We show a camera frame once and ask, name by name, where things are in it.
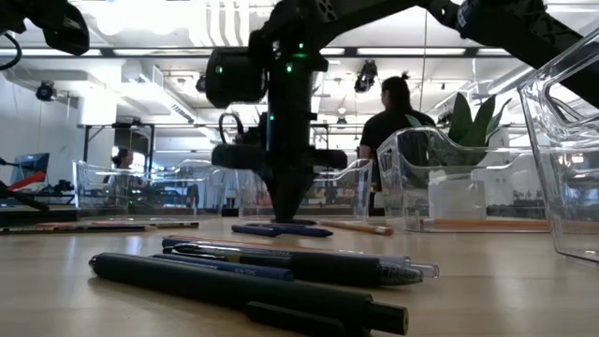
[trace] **clear acrylic box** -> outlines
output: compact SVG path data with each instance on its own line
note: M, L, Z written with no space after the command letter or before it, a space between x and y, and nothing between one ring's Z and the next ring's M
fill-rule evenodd
M208 161L184 160L174 170L140 173L75 162L80 218L137 221L220 218L225 172Z
M389 137L377 153L390 226L548 231L531 149L465 148L437 128L414 127Z
M599 29L519 87L558 253L599 262ZM580 87L594 105L562 86Z
M297 218L364 221L370 204L373 162L357 160L341 171L321 172L300 204ZM274 218L266 185L250 170L238 170L240 219Z

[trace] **table surface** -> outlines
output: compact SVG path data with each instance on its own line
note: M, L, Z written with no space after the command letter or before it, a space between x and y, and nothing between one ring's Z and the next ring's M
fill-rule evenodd
M268 242L229 225L131 234L0 237L3 337L297 336L241 312L94 277L101 252L149 255L168 234ZM416 234L386 238L333 229L328 239L277 242L410 255L439 264L441 278L385 289L357 289L410 311L409 336L599 336L599 273L553 250L549 234ZM374 331L373 336L390 336Z

